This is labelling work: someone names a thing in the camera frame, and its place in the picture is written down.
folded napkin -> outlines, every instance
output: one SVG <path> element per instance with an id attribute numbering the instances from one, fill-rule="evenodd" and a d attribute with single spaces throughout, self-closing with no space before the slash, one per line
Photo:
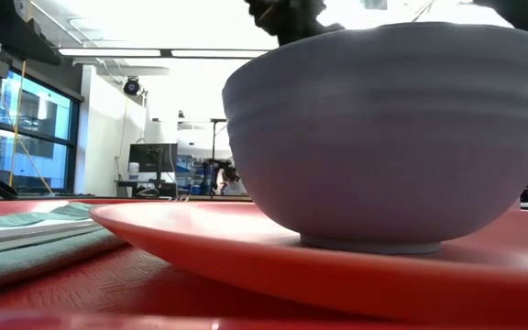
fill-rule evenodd
<path id="1" fill-rule="evenodd" d="M 49 213 L 24 213 L 0 216 L 0 227 L 32 226 L 45 220 L 89 219 L 89 204 L 71 203 Z M 23 281 L 43 273 L 71 265 L 125 242 L 108 230 L 100 228 L 86 234 L 75 234 L 42 244 L 16 247 L 0 252 L 0 285 Z"/>

blue window glass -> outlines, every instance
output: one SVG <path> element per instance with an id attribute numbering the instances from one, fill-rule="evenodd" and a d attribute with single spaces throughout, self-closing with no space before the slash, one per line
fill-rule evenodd
<path id="1" fill-rule="evenodd" d="M 65 188 L 67 147 L 21 134 L 17 138 L 26 146 L 27 152 L 50 188 Z M 0 130 L 0 170 L 10 171 L 13 150 L 14 133 Z M 14 187 L 19 191 L 45 188 L 19 142 L 16 145 L 14 159 Z"/>
<path id="2" fill-rule="evenodd" d="M 10 72 L 3 79 L 0 123 L 12 124 L 18 119 L 20 129 L 37 131 L 55 138 L 69 138 L 71 100 L 24 78 L 22 99 L 17 110 L 21 76 Z"/>

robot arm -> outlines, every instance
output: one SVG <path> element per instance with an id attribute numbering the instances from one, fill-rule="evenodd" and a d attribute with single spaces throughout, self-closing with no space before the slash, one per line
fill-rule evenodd
<path id="1" fill-rule="evenodd" d="M 317 17 L 325 10 L 324 0 L 245 0 L 254 23 L 283 46 L 294 41 L 338 31 L 344 27 L 325 27 Z"/>
<path id="2" fill-rule="evenodd" d="M 219 171 L 220 169 L 224 171 L 225 179 L 229 182 L 237 182 L 239 181 L 239 176 L 237 176 L 237 170 L 232 165 L 231 161 L 229 160 L 219 160 L 219 159 L 207 159 L 205 161 L 208 165 L 215 165 L 216 169 Z"/>
<path id="3" fill-rule="evenodd" d="M 490 7 L 515 28 L 528 31 L 528 0 L 474 0 L 474 5 Z"/>

gray ceramic bowl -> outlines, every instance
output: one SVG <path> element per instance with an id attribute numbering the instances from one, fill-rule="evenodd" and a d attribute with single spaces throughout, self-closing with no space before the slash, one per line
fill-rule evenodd
<path id="1" fill-rule="evenodd" d="M 325 248 L 419 253 L 528 181 L 528 33 L 411 23 L 276 49 L 223 90 L 246 188 Z"/>

fluorescent light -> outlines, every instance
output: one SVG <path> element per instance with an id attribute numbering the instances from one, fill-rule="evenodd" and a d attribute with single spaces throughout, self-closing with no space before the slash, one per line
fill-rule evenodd
<path id="1" fill-rule="evenodd" d="M 172 51 L 174 57 L 187 58 L 238 58 L 238 59 L 255 59 L 260 55 L 266 54 L 265 50 L 201 50 L 201 49 L 178 49 Z"/>
<path id="2" fill-rule="evenodd" d="M 59 49 L 60 54 L 73 57 L 127 58 L 160 57 L 159 49 Z"/>

